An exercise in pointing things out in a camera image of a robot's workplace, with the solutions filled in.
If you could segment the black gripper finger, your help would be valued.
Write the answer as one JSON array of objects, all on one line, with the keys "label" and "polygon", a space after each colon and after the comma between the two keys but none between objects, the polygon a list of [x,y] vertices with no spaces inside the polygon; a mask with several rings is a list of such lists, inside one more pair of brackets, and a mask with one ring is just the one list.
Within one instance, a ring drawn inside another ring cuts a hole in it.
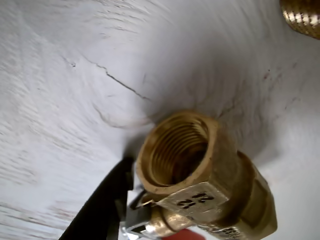
[{"label": "black gripper finger", "polygon": [[133,157],[124,157],[85,202],[61,240],[117,240],[134,186]]}]

